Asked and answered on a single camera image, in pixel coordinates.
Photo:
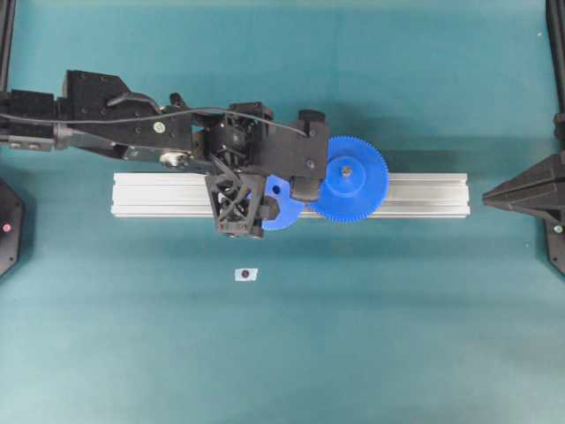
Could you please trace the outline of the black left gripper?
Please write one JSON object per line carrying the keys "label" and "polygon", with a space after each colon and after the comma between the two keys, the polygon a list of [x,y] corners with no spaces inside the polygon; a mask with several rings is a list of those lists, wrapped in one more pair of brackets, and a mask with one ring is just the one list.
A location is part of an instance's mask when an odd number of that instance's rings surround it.
{"label": "black left gripper", "polygon": [[[216,158],[228,168],[243,173],[269,173],[257,161],[255,149],[268,138],[270,108],[262,102],[232,103],[227,111],[197,112],[192,124],[201,130],[192,134],[191,173],[216,173]],[[266,195],[267,178],[255,174],[206,176],[215,228],[232,237],[262,239],[262,224],[279,216],[278,201]]]}

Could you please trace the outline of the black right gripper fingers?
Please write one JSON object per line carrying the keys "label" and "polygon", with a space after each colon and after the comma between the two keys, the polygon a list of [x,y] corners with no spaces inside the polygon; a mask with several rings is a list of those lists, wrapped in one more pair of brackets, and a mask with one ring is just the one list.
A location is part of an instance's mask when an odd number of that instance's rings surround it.
{"label": "black right gripper fingers", "polygon": [[486,206],[538,218],[564,217],[564,152],[550,155],[482,195]]}

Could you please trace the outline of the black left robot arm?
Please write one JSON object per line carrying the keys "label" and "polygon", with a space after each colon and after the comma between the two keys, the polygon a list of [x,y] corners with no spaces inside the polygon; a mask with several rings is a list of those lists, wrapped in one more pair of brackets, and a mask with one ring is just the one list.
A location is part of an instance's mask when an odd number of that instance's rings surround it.
{"label": "black left robot arm", "polygon": [[118,77],[68,71],[63,93],[1,93],[1,142],[49,152],[77,148],[120,161],[159,163],[205,179],[216,229],[230,237],[263,236],[281,213],[267,180],[275,166],[260,156],[277,134],[261,104],[196,107],[173,93],[160,106]]}

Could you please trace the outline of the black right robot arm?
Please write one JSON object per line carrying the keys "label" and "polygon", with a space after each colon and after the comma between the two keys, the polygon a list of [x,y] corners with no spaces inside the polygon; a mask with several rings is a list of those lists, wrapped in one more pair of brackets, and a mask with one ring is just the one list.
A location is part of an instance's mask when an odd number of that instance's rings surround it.
{"label": "black right robot arm", "polygon": [[564,272],[564,153],[553,154],[482,195],[485,205],[541,219],[546,253]]}

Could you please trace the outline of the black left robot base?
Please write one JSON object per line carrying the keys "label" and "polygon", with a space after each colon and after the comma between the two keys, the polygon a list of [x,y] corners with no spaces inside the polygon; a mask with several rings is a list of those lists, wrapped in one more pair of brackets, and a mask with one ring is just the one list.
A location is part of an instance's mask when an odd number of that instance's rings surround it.
{"label": "black left robot base", "polygon": [[19,261],[25,203],[3,179],[0,190],[0,272],[4,276]]}

